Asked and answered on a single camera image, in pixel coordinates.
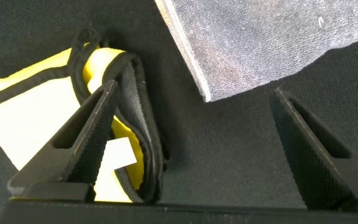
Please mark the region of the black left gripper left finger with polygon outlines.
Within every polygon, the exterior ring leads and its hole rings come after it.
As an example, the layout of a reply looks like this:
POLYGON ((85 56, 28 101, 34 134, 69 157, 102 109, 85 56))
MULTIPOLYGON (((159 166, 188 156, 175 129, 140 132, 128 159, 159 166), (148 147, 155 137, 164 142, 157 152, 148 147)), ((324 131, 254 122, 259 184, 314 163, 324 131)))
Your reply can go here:
POLYGON ((111 81, 99 87, 8 182, 12 195, 90 193, 101 165, 119 101, 111 81))

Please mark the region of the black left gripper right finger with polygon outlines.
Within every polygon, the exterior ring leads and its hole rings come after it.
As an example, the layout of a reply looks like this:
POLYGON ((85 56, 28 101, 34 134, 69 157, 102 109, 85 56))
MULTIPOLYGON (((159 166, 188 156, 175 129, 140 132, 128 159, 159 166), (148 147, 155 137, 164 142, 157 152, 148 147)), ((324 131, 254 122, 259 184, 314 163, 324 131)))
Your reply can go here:
POLYGON ((353 150, 291 93, 277 88, 270 107, 305 205, 358 212, 358 157, 353 150))

